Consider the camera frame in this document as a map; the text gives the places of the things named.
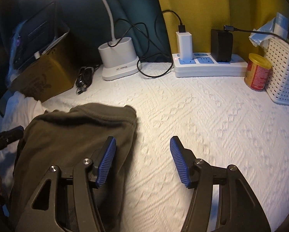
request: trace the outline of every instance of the yellow curtain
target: yellow curtain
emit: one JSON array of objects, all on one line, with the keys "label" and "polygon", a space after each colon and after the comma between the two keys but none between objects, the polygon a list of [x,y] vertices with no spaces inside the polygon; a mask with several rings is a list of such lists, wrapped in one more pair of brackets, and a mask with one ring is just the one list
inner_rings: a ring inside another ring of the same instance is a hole
[{"label": "yellow curtain", "polygon": [[[193,36],[194,52],[210,52],[210,30],[223,29],[224,24],[236,28],[258,29],[277,12],[289,16],[286,0],[159,0],[162,10],[172,9],[179,14],[186,30]],[[172,53],[177,53],[175,32],[178,31],[177,18],[164,14]],[[262,55],[260,48],[249,41],[249,33],[234,32],[233,53],[246,61],[249,53]]]}]

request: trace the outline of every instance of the cardboard box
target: cardboard box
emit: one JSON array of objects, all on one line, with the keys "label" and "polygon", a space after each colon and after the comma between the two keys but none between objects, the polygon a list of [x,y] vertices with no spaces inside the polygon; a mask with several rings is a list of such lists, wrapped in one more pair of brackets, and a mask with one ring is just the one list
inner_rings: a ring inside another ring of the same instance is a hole
[{"label": "cardboard box", "polygon": [[26,68],[10,86],[41,102],[71,89],[78,76],[75,52],[69,37]]}]

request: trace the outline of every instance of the power strip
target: power strip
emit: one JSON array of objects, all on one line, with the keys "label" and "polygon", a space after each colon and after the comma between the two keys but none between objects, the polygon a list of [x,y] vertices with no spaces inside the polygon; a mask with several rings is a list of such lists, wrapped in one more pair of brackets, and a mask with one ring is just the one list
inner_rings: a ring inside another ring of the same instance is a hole
[{"label": "power strip", "polygon": [[210,53],[193,53],[193,60],[182,61],[180,54],[172,54],[175,75],[181,77],[244,76],[248,64],[232,54],[229,63],[217,62]]}]

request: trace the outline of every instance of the yellow lid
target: yellow lid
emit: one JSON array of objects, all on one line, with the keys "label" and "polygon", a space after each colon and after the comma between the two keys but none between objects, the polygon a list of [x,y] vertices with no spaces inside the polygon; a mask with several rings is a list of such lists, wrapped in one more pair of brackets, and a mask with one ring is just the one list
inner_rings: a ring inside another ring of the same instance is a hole
[{"label": "yellow lid", "polygon": [[265,69],[271,69],[272,65],[271,63],[264,57],[260,56],[260,55],[257,55],[255,53],[250,53],[249,54],[249,59],[257,64],[258,66],[261,66]]}]

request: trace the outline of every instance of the black charger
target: black charger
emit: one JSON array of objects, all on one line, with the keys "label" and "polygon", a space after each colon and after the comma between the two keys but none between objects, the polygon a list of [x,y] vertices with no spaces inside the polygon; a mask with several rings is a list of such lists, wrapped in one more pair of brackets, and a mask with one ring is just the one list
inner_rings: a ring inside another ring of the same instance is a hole
[{"label": "black charger", "polygon": [[217,62],[230,62],[233,49],[233,34],[228,31],[211,30],[211,56]]}]

